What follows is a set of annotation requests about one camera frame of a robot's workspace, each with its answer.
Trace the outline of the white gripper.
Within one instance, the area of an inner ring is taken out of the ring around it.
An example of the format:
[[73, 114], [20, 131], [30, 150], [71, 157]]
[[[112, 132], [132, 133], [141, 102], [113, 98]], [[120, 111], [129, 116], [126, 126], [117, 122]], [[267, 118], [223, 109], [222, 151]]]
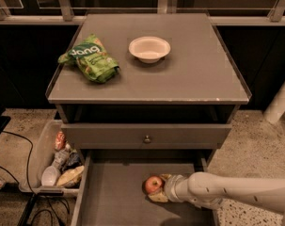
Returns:
[[187, 202], [189, 199], [188, 178], [180, 174], [163, 173], [159, 177], [166, 181], [164, 190], [158, 190], [150, 193], [148, 197], [153, 202]]

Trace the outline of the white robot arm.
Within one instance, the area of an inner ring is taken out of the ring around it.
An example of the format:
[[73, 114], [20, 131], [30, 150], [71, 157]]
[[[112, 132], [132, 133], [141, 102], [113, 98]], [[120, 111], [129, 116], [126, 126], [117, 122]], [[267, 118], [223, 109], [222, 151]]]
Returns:
[[222, 177], [200, 171], [153, 175], [143, 189], [153, 202], [190, 202], [208, 209], [220, 208], [223, 199], [235, 200], [281, 214], [285, 226], [285, 179]]

